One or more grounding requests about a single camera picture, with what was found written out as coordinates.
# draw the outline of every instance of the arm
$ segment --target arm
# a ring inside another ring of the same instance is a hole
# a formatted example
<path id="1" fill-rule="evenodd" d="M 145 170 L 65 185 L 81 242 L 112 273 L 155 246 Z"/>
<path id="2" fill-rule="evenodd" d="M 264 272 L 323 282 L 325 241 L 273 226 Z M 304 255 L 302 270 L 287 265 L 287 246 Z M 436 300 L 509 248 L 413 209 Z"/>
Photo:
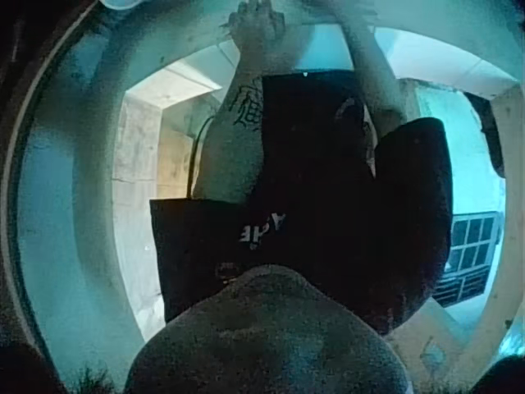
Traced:
<path id="1" fill-rule="evenodd" d="M 348 0 L 327 0 L 349 46 L 364 101 L 380 140 L 406 122 L 399 83 L 359 10 Z"/>
<path id="2" fill-rule="evenodd" d="M 240 62 L 204 141 L 194 197 L 242 204 L 263 166 L 261 70 L 284 34 L 284 18 L 269 0 L 250 0 L 231 15 L 230 26 Z"/>

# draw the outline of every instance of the vent grille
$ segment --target vent grille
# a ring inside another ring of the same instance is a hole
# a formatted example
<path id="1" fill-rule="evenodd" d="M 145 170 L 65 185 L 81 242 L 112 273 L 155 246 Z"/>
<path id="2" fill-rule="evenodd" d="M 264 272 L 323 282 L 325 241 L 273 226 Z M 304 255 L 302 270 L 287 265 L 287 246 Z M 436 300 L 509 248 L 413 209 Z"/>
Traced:
<path id="1" fill-rule="evenodd" d="M 501 215 L 497 212 L 456 215 L 452 247 L 434 299 L 443 307 L 485 292 L 494 248 L 499 242 Z"/>

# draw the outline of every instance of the concrete wall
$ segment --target concrete wall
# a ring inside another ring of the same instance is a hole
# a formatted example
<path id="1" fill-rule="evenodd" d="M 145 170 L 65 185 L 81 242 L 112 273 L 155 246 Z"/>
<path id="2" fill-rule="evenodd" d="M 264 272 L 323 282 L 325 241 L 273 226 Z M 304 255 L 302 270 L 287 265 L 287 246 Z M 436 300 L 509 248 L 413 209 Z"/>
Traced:
<path id="1" fill-rule="evenodd" d="M 149 200 L 157 198 L 162 110 L 127 94 L 112 167 L 112 223 L 118 266 L 145 341 L 164 327 Z"/>

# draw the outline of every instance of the white wall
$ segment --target white wall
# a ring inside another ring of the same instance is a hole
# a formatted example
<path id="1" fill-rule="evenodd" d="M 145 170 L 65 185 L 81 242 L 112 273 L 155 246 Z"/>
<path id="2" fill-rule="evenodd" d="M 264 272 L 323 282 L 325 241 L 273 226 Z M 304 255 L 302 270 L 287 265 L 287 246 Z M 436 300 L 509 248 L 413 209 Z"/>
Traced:
<path id="1" fill-rule="evenodd" d="M 452 89 L 419 85 L 423 117 L 445 123 L 452 162 L 454 214 L 504 210 L 504 180 L 491 164 L 481 123 L 464 94 Z"/>

